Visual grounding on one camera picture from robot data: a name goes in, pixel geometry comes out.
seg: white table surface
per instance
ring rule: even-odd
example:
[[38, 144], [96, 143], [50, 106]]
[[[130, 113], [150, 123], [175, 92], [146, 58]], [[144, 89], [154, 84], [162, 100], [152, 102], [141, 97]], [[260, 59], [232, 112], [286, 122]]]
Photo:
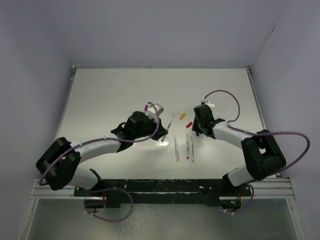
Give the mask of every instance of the white table surface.
[[[186, 128], [194, 120], [193, 108], [209, 92], [224, 89], [238, 98], [239, 120], [233, 124], [259, 131], [262, 123], [247, 71], [238, 69], [77, 69], [62, 119], [59, 137], [69, 141], [101, 137], [125, 122], [135, 111], [143, 111], [147, 101], [164, 107], [162, 125], [174, 121], [167, 144], [148, 140], [135, 143], [119, 153], [101, 155], [80, 164], [95, 169], [104, 179], [220, 179], [245, 164], [242, 151], [229, 143], [214, 140]], [[226, 93], [208, 99], [215, 103], [215, 118], [237, 115], [237, 105]], [[186, 159], [186, 134], [192, 136], [195, 160]], [[176, 162], [174, 137], [180, 161]]]

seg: metal frame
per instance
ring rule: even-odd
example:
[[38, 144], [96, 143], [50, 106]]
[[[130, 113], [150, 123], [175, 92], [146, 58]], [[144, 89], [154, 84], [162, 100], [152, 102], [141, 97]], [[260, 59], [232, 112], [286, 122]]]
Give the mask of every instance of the metal frame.
[[[67, 100], [66, 100], [66, 103], [65, 103], [65, 106], [63, 109], [60, 124], [58, 126], [55, 138], [57, 138], [59, 136], [62, 122], [64, 119], [64, 115], [66, 112], [68, 100], [69, 100], [70, 93], [72, 90], [72, 86], [73, 86], [73, 82], [74, 82], [73, 80], [75, 78], [77, 69], [80, 69], [80, 68], [81, 69], [92, 69], [94, 67], [85, 67], [85, 66], [81, 66], [81, 65], [76, 65], [73, 67], [73, 75], [70, 79], [72, 81], [72, 83], [71, 83], [69, 91], [68, 91]], [[168, 66], [168, 67], [146, 66], [146, 67], [137, 67], [137, 68], [152, 69], [152, 68], [176, 68], [176, 67], [174, 67], [174, 66]], [[201, 67], [188, 66], [187, 68], [201, 68]], [[252, 92], [254, 95], [254, 99], [256, 102], [256, 106], [258, 109], [258, 113], [260, 116], [262, 126], [264, 128], [266, 128], [266, 123], [265, 123], [263, 113], [261, 110], [261, 106], [260, 106], [260, 103], [259, 103], [259, 100], [257, 97], [257, 92], [256, 92], [256, 89], [255, 89], [255, 86], [253, 83], [251, 69], [250, 69], [250, 67], [245, 67], [245, 68], [247, 70], [248, 78], [250, 81], [250, 85], [252, 88]], [[287, 203], [289, 215], [290, 215], [290, 218], [292, 221], [292, 225], [294, 228], [295, 235], [298, 240], [305, 240], [306, 238], [305, 238], [305, 234], [304, 234], [304, 231], [303, 231], [300, 219], [299, 219], [299, 215], [297, 212], [297, 208], [296, 208], [296, 204], [295, 204], [295, 196], [294, 196], [291, 182], [289, 179], [280, 178], [279, 175], [277, 175], [277, 177], [279, 177], [279, 178], [266, 178], [263, 181], [251, 183], [252, 186], [254, 187], [254, 199], [285, 199], [286, 203]], [[20, 233], [19, 240], [28, 240], [29, 239], [29, 234], [31, 231], [34, 216], [37, 211], [37, 206], [38, 206], [38, 202], [40, 199], [51, 199], [51, 200], [53, 200], [53, 199], [70, 199], [70, 200], [84, 199], [84, 197], [75, 197], [74, 190], [75, 190], [75, 188], [73, 186], [66, 186], [62, 190], [52, 191], [48, 186], [39, 186], [39, 180], [36, 180], [33, 185], [33, 189], [32, 189], [31, 196], [30, 196], [30, 202], [29, 202], [29, 208], [27, 211], [26, 221], [25, 221], [24, 227]], [[230, 200], [233, 198], [234, 197], [220, 197], [220, 200]], [[102, 198], [101, 197], [86, 197], [85, 199], [86, 200], [101, 200]]]
[[[269, 178], [259, 182], [253, 182], [254, 199], [293, 199], [294, 192], [289, 179]], [[36, 180], [31, 192], [31, 199], [71, 199], [71, 200], [101, 200], [102, 197], [76, 197], [74, 196], [75, 187], [66, 186], [57, 191], [52, 191], [49, 186], [40, 186]], [[234, 199], [235, 197], [220, 197], [220, 200]]]

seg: white wall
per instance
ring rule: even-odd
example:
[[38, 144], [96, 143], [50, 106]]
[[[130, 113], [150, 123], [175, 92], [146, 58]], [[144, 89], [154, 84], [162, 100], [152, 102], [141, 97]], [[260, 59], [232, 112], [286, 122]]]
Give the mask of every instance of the white wall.
[[73, 64], [253, 64], [288, 0], [42, 1]]
[[0, 3], [0, 239], [17, 239], [72, 73], [36, 0]]
[[[289, 1], [252, 70], [267, 127], [310, 137], [309, 153], [285, 175], [308, 239], [319, 239], [320, 1]], [[288, 162], [305, 147], [298, 137], [278, 139]]]

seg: black mounting rail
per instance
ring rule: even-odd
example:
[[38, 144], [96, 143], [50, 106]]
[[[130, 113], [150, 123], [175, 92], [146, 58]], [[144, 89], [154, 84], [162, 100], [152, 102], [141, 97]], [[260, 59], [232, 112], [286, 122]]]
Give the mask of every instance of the black mounting rail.
[[[220, 197], [237, 197], [239, 191], [244, 197], [251, 196], [247, 184], [225, 188], [222, 179], [104, 179], [92, 190], [107, 188], [124, 189], [135, 204], [203, 204], [208, 207], [221, 206]], [[102, 197], [103, 193], [92, 193], [75, 189], [75, 197]], [[120, 191], [108, 191], [106, 202], [100, 199], [86, 200], [87, 208], [120, 208], [130, 199]]]

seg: black bracket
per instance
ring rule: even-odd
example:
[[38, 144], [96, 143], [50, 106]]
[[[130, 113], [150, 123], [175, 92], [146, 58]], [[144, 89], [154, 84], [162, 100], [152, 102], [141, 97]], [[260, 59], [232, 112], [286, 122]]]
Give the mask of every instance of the black bracket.
[[[219, 207], [220, 197], [237, 197], [239, 191], [245, 197], [251, 196], [247, 184], [226, 189], [222, 179], [104, 179], [92, 190], [106, 188], [124, 189], [135, 204], [202, 204]], [[102, 197], [103, 193], [92, 193], [85, 189], [75, 189], [75, 197]], [[120, 208], [129, 204], [128, 196], [120, 191], [108, 191], [106, 202], [86, 200], [88, 208]]]
[[[70, 142], [68, 142], [67, 139], [64, 137], [58, 138], [36, 162], [36, 168], [43, 175], [54, 160], [70, 148]], [[74, 177], [80, 159], [80, 153], [72, 150], [67, 156], [53, 166], [45, 177], [45, 181], [52, 190], [60, 190], [68, 185]]]
[[[161, 119], [159, 120], [159, 128], [152, 137], [153, 140], [158, 140], [168, 134], [168, 131], [162, 126]], [[142, 111], [135, 111], [126, 122], [121, 123], [117, 128], [113, 129], [111, 133], [115, 134], [119, 139], [135, 140], [150, 136], [154, 133], [156, 126], [156, 122], [153, 119], [150, 119], [145, 113]], [[118, 152], [121, 152], [132, 145], [133, 143], [131, 142], [122, 142]]]
[[[269, 133], [262, 130], [257, 134]], [[287, 162], [273, 136], [253, 136], [241, 141], [245, 165], [250, 175], [257, 181], [276, 173]]]
[[215, 125], [225, 122], [222, 118], [215, 119], [210, 107], [204, 103], [193, 108], [194, 120], [192, 125], [192, 131], [204, 134], [207, 137], [215, 138], [213, 128]]

